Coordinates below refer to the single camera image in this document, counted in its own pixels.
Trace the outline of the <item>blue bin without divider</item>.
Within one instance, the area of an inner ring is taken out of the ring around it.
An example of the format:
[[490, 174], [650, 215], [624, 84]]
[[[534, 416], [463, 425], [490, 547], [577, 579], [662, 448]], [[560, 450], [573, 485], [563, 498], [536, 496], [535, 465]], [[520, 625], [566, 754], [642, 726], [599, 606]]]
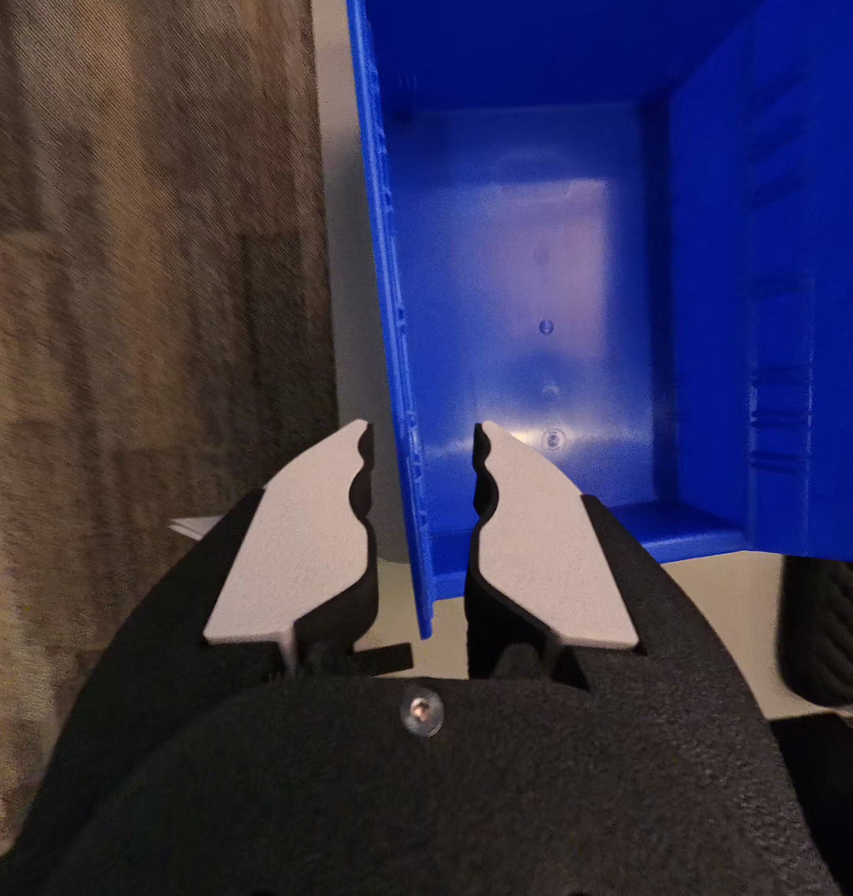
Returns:
[[853, 1], [347, 8], [422, 636], [484, 420], [659, 562], [853, 562]]

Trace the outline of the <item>black tape mark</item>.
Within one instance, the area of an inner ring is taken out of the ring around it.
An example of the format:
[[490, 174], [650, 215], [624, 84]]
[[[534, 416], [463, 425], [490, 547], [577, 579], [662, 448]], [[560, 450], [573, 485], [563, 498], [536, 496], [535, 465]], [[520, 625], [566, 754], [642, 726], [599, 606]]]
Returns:
[[410, 643], [398, 643], [353, 651], [349, 655], [353, 674], [368, 678], [395, 675], [414, 668]]

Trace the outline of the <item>black quilted pad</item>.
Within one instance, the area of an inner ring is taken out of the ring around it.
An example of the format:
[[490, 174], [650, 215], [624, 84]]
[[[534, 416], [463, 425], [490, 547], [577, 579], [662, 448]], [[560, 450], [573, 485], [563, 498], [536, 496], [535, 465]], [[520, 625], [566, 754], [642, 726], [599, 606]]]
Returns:
[[784, 557], [777, 655], [781, 677], [804, 700], [853, 708], [853, 563]]

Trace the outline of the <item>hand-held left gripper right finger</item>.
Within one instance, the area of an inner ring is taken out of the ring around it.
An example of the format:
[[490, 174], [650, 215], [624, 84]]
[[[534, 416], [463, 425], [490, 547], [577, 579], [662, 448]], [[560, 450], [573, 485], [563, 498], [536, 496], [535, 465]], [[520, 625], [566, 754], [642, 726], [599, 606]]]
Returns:
[[634, 652], [640, 636], [585, 497], [499, 424], [474, 429], [477, 522], [465, 576], [470, 678], [502, 675], [529, 649], [538, 673], [581, 679], [579, 649]]

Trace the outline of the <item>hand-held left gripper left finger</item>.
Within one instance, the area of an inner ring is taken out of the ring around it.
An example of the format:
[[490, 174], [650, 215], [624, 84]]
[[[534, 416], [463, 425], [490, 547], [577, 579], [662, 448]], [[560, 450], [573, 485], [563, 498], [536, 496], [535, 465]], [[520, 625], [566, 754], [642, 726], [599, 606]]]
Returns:
[[379, 607], [374, 432], [354, 420], [264, 487], [203, 629], [209, 644], [273, 644], [296, 676], [316, 644], [349, 652]]

